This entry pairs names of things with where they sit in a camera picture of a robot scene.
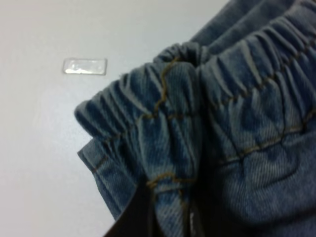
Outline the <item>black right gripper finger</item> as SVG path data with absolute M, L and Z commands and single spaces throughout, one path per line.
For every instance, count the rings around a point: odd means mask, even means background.
M 159 237 L 152 191 L 143 177 L 128 206 L 104 237 Z

